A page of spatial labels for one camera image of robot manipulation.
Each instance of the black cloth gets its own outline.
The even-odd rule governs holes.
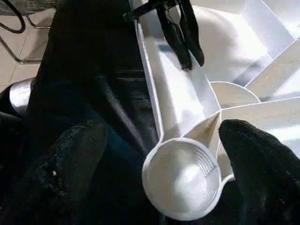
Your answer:
[[[129,10],[127,0],[67,0],[57,10],[25,118],[22,161],[27,167],[44,155],[72,125],[100,120],[108,144],[79,224],[189,224],[165,218],[143,191],[143,161],[158,137],[134,26],[118,20]],[[215,210],[191,224],[237,224],[240,201],[231,182]]]
[[[0,224],[75,224],[106,144],[107,129],[97,120],[63,132],[5,199]]]

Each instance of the black fabric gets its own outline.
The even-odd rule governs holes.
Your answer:
[[[299,224],[300,160],[276,137],[246,121],[225,120],[220,139],[244,201],[240,224]]]
[[[1,205],[0,224],[74,224],[107,143],[97,120],[65,131]]]
[[[26,118],[31,158],[89,117],[103,117],[143,156],[158,141],[133,24],[106,24],[128,7],[72,0],[55,15]]]

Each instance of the tiled floor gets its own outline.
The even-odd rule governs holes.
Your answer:
[[[50,25],[54,13],[54,9],[48,9],[30,15],[30,18],[35,24]],[[37,30],[31,27],[26,18],[24,20],[26,22],[26,31],[24,33],[13,34],[0,28],[0,36],[19,58],[28,60],[42,59],[48,42],[49,30]],[[20,22],[16,16],[0,15],[0,22],[14,29],[20,27]],[[14,82],[36,76],[38,69],[39,64],[17,64],[0,42],[0,92]]]

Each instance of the black clip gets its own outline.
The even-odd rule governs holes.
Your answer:
[[[169,18],[168,10],[178,5],[181,12],[180,27]],[[189,0],[149,0],[123,18],[130,22],[143,14],[156,9],[165,38],[178,57],[182,69],[192,68],[188,50],[191,51],[200,66],[204,65],[204,54],[199,43],[197,20]]]

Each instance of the black cable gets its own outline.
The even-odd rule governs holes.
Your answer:
[[[15,34],[21,34],[25,31],[25,21],[21,15],[21,13],[14,7],[13,4],[11,4],[8,0],[3,0],[5,4],[7,4],[7,6],[17,15],[17,17],[19,18],[20,22],[21,22],[21,28],[19,30],[14,30],[9,28],[8,26],[0,23],[0,27],[3,27],[4,29],[15,33]]]

